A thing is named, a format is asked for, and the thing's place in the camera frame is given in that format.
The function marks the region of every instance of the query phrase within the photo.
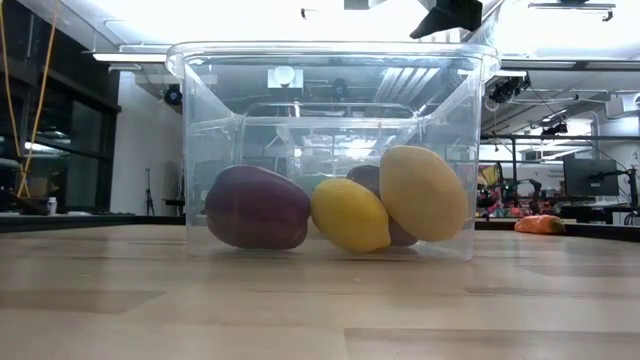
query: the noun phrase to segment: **container rim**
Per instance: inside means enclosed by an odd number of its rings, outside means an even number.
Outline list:
[[[421,43],[409,41],[202,41],[179,43],[167,50],[165,66],[184,78],[184,61],[197,56],[224,55],[403,55],[456,56],[500,64],[498,50],[469,43]]]

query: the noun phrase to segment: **sweet potato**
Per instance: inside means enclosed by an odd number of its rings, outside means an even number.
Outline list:
[[[566,231],[562,220],[553,215],[526,216],[516,225],[517,232],[531,234],[562,234]]]

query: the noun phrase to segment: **cable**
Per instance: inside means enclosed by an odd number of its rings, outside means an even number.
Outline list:
[[[529,87],[531,88],[531,91],[533,91],[533,93],[536,94],[538,99],[540,99],[540,101],[542,101],[542,103],[547,107],[547,109],[549,109],[549,111],[551,111],[551,114],[553,114],[554,116],[557,115],[557,113],[555,111],[553,111],[551,106],[549,106],[549,104],[547,104],[547,102],[542,98],[542,96],[540,96],[540,94],[538,94],[536,89],[533,88],[533,84],[529,83]]]
[[[489,98],[486,98],[486,99],[484,100],[484,107],[485,107],[487,110],[491,111],[491,112],[496,112],[496,111],[498,111],[498,109],[500,108],[500,104],[498,104],[497,102],[495,102],[495,101],[494,101],[493,103],[494,103],[495,107],[490,107],[490,106],[489,106],[489,100],[490,100]]]
[[[549,99],[549,100],[545,100],[544,102],[546,102],[547,104],[559,104],[559,103],[563,103],[563,102],[567,102],[567,101],[574,101],[575,98],[565,98],[565,99]],[[509,100],[510,103],[513,104],[518,104],[518,103],[522,103],[522,104],[540,104],[540,105],[544,105],[544,103],[540,100],[536,100],[536,99],[512,99]]]
[[[622,195],[624,195],[625,200],[627,201],[631,201],[631,196],[629,196],[629,194],[627,194],[626,191],[624,191],[624,189],[622,188],[622,186],[620,186],[620,184],[618,184],[618,189],[620,190],[620,192],[622,192]]]
[[[606,100],[593,100],[593,99],[583,99],[580,98],[581,101],[586,101],[586,102],[594,102],[594,103],[598,103],[598,104],[606,104],[608,101]]]
[[[16,115],[13,111],[13,100],[11,99],[9,62],[7,61],[7,40],[4,31],[4,3],[0,1],[0,37],[2,37],[2,60],[4,62],[4,85],[7,93],[7,104],[9,105],[9,118],[11,119],[11,130],[13,131],[13,143],[16,146],[16,156],[20,161],[20,175],[25,175],[24,164],[22,163],[22,150],[20,149],[20,140],[18,139],[18,126],[16,123]]]
[[[42,115],[42,105],[44,104],[44,93],[47,89],[47,78],[49,77],[49,64],[51,62],[51,51],[53,50],[53,39],[56,35],[56,21],[58,20],[58,8],[60,0],[55,0],[55,7],[53,9],[53,20],[51,21],[51,34],[49,35],[49,45],[47,47],[47,57],[44,63],[44,71],[42,74],[42,88],[40,89],[40,99],[38,101],[38,109],[36,111],[36,118],[33,124],[33,131],[31,133],[31,144],[36,141],[36,134],[38,133],[38,124],[40,123],[40,116]],[[22,174],[22,180],[20,181],[20,188],[18,190],[18,197],[22,195],[22,189],[27,185],[27,172],[29,172],[29,166],[31,165],[31,158],[33,156],[33,148],[29,147],[29,153],[27,154],[27,163],[24,166],[25,172]]]
[[[589,140],[583,140],[584,142],[586,142],[587,144],[591,145],[594,149],[598,150],[598,152],[604,156],[606,156],[607,158],[609,158],[610,160],[613,160],[616,162],[616,164],[620,165],[620,167],[622,167],[622,169],[624,169],[624,171],[628,171],[627,167],[624,166],[621,162],[619,162],[618,160],[612,158],[611,156],[609,156],[606,152],[602,151],[599,147],[597,147],[594,143],[592,143]]]
[[[627,214],[627,216],[624,217],[624,225],[625,226],[635,226],[636,225],[636,218],[638,217],[638,215],[640,215],[638,213],[638,210],[632,210],[631,213]]]
[[[620,199],[618,199],[618,196],[616,196],[616,202],[618,203],[618,205],[620,205]],[[618,224],[622,224],[622,212],[618,211]]]

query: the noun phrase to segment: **purple fruit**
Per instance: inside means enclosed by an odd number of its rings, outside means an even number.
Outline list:
[[[293,249],[307,235],[311,203],[287,178],[256,166],[229,167],[205,201],[207,227],[226,244],[244,249]]]
[[[380,168],[373,165],[356,166],[349,170],[347,179],[366,187],[380,198]],[[389,235],[391,246],[413,246],[418,242],[415,236],[406,232],[391,216],[389,216]]]

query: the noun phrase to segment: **clear plastic bin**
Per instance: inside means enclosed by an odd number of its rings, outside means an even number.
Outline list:
[[[471,257],[493,48],[188,43],[166,65],[184,94],[190,254]]]

